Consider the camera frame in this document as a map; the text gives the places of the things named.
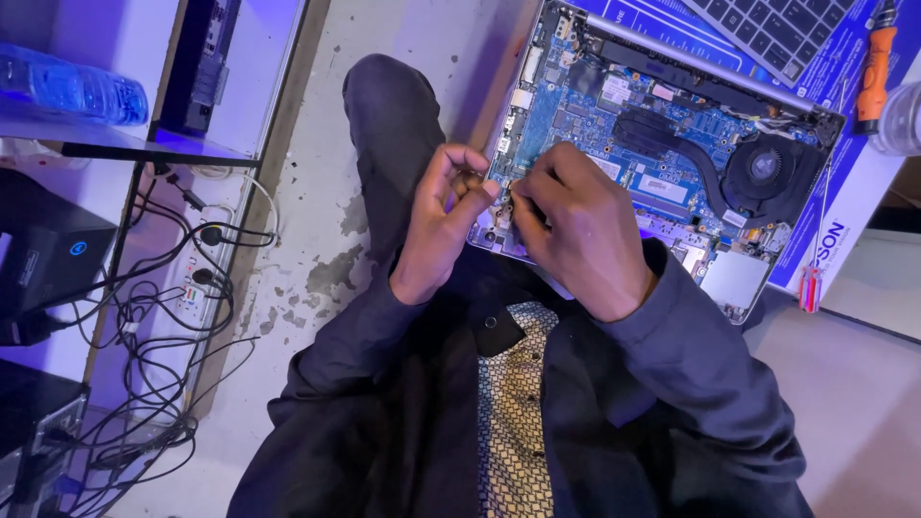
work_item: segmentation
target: orange screwdriver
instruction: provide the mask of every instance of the orange screwdriver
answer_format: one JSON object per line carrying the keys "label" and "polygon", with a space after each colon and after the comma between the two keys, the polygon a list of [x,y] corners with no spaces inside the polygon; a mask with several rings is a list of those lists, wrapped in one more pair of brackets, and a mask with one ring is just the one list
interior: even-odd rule
{"label": "orange screwdriver", "polygon": [[880,115],[886,104],[886,79],[889,77],[889,52],[897,29],[894,0],[884,0],[876,15],[873,31],[869,34],[867,70],[863,89],[857,97],[857,123],[855,135],[875,135],[880,132]]}

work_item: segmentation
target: laptop keyboard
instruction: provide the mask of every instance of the laptop keyboard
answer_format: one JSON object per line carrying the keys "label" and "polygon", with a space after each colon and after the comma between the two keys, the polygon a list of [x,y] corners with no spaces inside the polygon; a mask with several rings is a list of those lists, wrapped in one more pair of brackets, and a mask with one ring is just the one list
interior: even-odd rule
{"label": "laptop keyboard", "polygon": [[796,84],[856,0],[683,0],[774,74]]}

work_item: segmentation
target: water bottle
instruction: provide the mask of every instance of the water bottle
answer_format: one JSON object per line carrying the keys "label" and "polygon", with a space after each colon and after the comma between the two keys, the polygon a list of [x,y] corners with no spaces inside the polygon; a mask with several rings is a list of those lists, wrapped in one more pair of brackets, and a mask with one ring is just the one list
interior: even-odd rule
{"label": "water bottle", "polygon": [[140,125],[148,116],[147,95],[137,81],[0,41],[3,98],[111,125]]}
{"label": "water bottle", "polygon": [[883,155],[921,155],[921,83],[901,85],[889,92],[880,115],[880,133],[869,142]]}

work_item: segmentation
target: dark jacket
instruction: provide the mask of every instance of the dark jacket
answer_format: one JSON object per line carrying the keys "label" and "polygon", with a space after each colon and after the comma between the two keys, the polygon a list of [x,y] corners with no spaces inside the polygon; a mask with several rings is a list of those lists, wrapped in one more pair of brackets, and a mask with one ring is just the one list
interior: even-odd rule
{"label": "dark jacket", "polygon": [[811,516],[774,374],[660,241],[644,251],[659,283],[615,324],[471,249],[424,306],[378,276],[292,358],[228,517],[477,516],[477,355],[517,343],[505,307],[535,298],[560,315],[541,393],[555,516]]}

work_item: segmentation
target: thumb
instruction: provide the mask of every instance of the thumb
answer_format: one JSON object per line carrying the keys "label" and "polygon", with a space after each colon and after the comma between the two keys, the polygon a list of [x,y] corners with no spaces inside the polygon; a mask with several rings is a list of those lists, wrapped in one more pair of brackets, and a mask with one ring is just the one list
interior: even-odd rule
{"label": "thumb", "polygon": [[476,221],[492,205],[502,188],[495,180],[487,180],[479,187],[471,189],[457,205],[448,212],[445,222],[449,228],[466,235]]}

